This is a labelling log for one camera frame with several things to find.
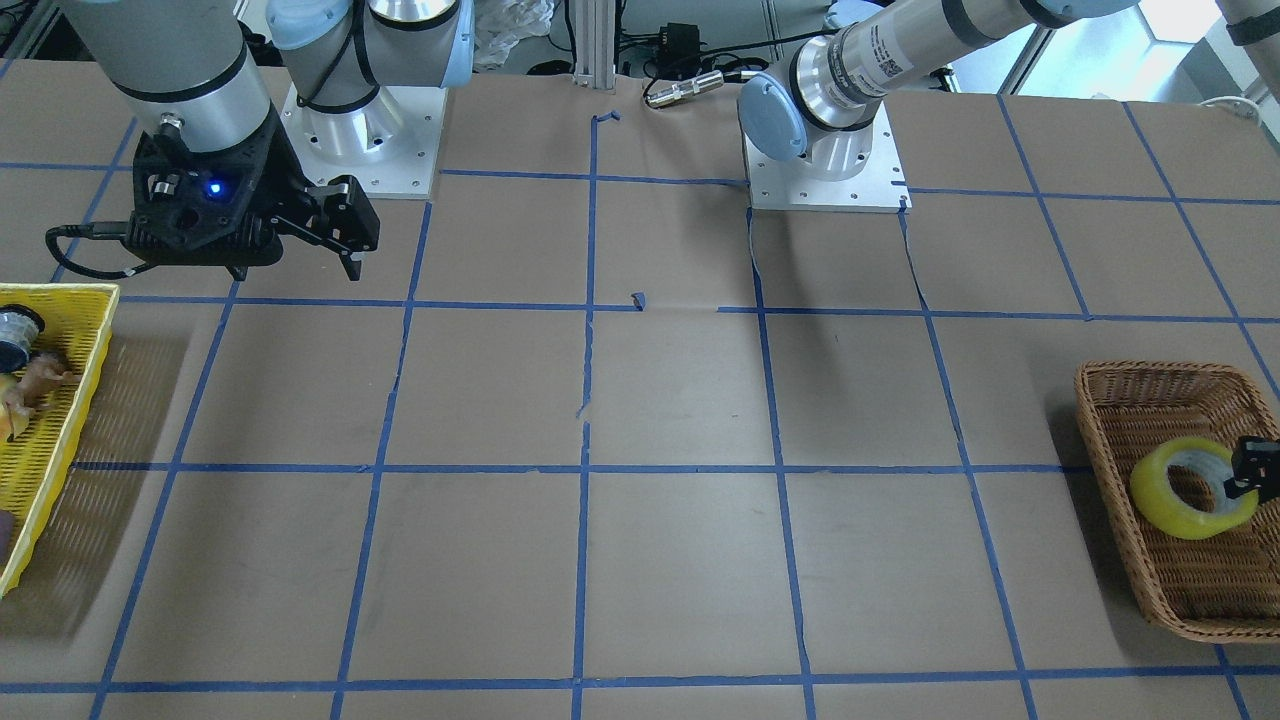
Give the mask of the dark bottle with label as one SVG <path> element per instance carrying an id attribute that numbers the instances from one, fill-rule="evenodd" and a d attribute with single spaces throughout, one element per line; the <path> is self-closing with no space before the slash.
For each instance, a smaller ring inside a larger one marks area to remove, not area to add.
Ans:
<path id="1" fill-rule="evenodd" d="M 45 319 L 20 304 L 1 306 L 1 373 L 24 369 L 35 355 L 35 342 L 45 331 Z"/>

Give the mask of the yellow woven basket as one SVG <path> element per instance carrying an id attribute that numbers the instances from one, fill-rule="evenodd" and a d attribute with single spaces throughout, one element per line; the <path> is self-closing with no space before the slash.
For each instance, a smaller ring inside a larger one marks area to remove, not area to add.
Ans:
<path id="1" fill-rule="evenodd" d="M 3 551 L 4 594 L 19 584 L 65 484 L 108 356 L 119 297 L 119 287 L 109 283 L 3 284 L 4 306 L 26 307 L 44 322 L 31 348 L 63 352 L 81 377 L 77 387 L 54 391 L 50 407 L 36 413 L 26 432 L 3 442 L 3 510 L 15 519 Z"/>

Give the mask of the brown wicker basket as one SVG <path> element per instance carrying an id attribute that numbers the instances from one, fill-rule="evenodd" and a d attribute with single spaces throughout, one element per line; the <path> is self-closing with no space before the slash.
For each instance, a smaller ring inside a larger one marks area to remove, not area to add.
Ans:
<path id="1" fill-rule="evenodd" d="M 1076 369 L 1076 419 L 1132 592 L 1189 641 L 1276 643 L 1277 421 L 1211 363 Z"/>

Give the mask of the silver metal cylinder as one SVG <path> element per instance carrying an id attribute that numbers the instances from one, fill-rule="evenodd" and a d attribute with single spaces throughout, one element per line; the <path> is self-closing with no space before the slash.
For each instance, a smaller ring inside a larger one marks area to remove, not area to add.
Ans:
<path id="1" fill-rule="evenodd" d="M 721 70 L 712 70 L 694 76 L 689 79 L 676 81 L 663 90 L 645 92 L 643 101 L 653 110 L 662 110 L 690 101 L 695 96 L 710 92 L 723 85 L 724 73 Z"/>

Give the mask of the yellow tape roll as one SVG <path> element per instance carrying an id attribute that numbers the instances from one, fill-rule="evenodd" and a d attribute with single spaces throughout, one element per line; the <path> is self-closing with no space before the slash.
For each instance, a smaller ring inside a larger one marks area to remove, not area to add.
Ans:
<path id="1" fill-rule="evenodd" d="M 1231 451 L 1213 439 L 1170 439 L 1137 462 L 1132 502 L 1155 528 L 1181 541 L 1206 541 L 1247 524 L 1260 509 L 1257 492 L 1229 498 Z"/>

